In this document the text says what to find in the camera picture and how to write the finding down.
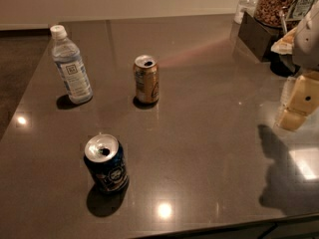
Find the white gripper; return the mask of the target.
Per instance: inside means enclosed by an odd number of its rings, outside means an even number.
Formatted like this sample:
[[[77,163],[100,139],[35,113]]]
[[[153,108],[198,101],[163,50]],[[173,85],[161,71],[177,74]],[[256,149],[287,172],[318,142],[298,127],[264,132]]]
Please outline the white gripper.
[[[300,128],[319,108],[319,1],[297,26],[292,58],[294,64],[316,71],[288,77],[283,85],[275,124],[289,131]]]

